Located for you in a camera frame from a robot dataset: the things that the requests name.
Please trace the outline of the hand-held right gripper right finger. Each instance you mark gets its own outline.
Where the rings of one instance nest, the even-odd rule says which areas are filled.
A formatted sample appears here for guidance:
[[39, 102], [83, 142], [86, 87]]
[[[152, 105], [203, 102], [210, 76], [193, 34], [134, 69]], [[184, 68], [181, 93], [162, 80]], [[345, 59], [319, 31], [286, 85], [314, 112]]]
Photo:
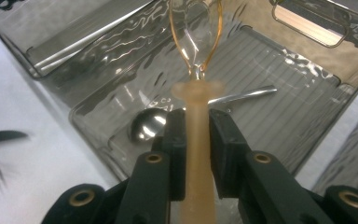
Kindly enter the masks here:
[[228, 113], [211, 109], [209, 118], [211, 165], [218, 196], [238, 198], [243, 180], [241, 163], [251, 149]]

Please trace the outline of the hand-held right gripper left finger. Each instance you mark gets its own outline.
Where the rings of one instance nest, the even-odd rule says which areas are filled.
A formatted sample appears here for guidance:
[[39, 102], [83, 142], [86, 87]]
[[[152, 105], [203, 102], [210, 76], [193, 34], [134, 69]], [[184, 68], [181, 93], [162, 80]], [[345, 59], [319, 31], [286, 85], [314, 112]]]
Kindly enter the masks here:
[[165, 125], [153, 140], [152, 150], [170, 157], [170, 200], [186, 196], [186, 113], [175, 109], [167, 113]]

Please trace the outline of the metal spoon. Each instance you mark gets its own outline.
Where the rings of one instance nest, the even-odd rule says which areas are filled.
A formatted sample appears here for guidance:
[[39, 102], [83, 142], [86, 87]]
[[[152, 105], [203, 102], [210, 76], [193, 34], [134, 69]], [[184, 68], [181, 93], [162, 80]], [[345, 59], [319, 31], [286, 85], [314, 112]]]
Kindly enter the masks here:
[[[227, 96], [212, 99], [208, 102], [209, 106], [224, 105], [244, 99], [258, 97], [276, 92], [278, 89], [274, 85], [268, 85], [241, 93], [230, 94]], [[162, 108], [147, 108], [137, 113], [128, 128], [128, 137], [134, 143], [143, 143], [154, 139], [162, 133], [166, 124], [168, 111]]]

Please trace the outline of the brown handled knife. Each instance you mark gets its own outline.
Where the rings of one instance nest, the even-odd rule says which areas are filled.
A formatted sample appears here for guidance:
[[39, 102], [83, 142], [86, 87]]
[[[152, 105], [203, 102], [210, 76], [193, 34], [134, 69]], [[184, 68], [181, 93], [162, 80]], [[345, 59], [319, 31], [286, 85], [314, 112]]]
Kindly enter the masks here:
[[0, 131], [0, 142], [26, 137], [27, 134], [20, 131]]

